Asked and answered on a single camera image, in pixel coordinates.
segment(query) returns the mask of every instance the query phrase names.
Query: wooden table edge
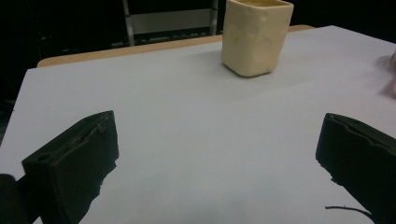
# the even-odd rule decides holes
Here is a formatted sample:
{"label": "wooden table edge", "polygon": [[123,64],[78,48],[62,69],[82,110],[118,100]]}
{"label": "wooden table edge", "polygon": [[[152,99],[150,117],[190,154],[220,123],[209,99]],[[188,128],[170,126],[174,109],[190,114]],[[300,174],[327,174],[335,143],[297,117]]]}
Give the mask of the wooden table edge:
{"label": "wooden table edge", "polygon": [[[293,25],[289,28],[289,32],[309,30],[314,28],[315,27],[309,25]],[[131,55],[137,53],[145,53],[145,52],[151,52],[162,49],[182,48],[182,47],[188,47],[188,46],[194,46],[200,44],[219,42],[221,41],[221,39],[222,39],[222,35],[211,35],[211,36],[205,36],[199,38],[183,39],[183,40],[176,40],[170,42],[162,42],[157,44],[127,47],[122,49],[106,49],[106,50],[99,50],[94,52],[57,56],[57,57],[51,57],[41,60],[40,62],[38,62],[37,67],[53,66],[63,63],[78,63],[89,60],[118,57],[118,56]]]}

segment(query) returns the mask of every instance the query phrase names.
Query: white table surface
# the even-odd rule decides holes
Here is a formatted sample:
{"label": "white table surface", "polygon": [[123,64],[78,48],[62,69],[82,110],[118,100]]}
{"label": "white table surface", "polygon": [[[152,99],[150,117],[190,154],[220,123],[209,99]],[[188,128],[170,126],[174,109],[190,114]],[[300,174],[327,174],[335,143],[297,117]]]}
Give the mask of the white table surface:
{"label": "white table surface", "polygon": [[396,137],[395,44],[337,27],[289,33],[276,70],[242,78],[221,43],[29,70],[0,173],[114,110],[118,167],[81,223],[371,223],[315,159],[331,112]]}

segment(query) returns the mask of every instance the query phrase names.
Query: dark background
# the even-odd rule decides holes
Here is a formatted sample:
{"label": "dark background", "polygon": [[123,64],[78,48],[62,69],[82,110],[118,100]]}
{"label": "dark background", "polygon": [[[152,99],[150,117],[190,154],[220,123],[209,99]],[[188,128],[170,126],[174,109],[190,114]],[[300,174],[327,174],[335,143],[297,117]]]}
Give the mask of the dark background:
{"label": "dark background", "polygon": [[[336,25],[396,43],[396,16],[386,1],[289,0],[291,25]],[[211,7],[210,0],[129,0],[133,14]],[[121,0],[2,0],[0,100],[15,100],[24,74],[45,58],[125,45]],[[225,0],[219,1],[221,33]]]}

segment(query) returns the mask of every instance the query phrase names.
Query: cup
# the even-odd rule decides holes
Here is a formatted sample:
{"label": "cup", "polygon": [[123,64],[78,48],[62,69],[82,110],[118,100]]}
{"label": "cup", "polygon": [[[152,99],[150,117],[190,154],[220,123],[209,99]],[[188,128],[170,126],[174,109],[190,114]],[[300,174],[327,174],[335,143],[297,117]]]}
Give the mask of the cup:
{"label": "cup", "polygon": [[227,0],[222,62],[243,77],[272,72],[293,8],[293,4],[279,0]]}

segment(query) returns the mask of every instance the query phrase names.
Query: textured ceramic cup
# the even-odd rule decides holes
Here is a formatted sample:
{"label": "textured ceramic cup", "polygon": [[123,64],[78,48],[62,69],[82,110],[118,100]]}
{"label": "textured ceramic cup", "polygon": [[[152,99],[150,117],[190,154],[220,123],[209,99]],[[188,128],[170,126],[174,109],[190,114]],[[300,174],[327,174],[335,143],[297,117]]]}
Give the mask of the textured ceramic cup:
{"label": "textured ceramic cup", "polygon": [[278,0],[227,0],[222,62],[243,77],[273,71],[293,8],[293,4]]}

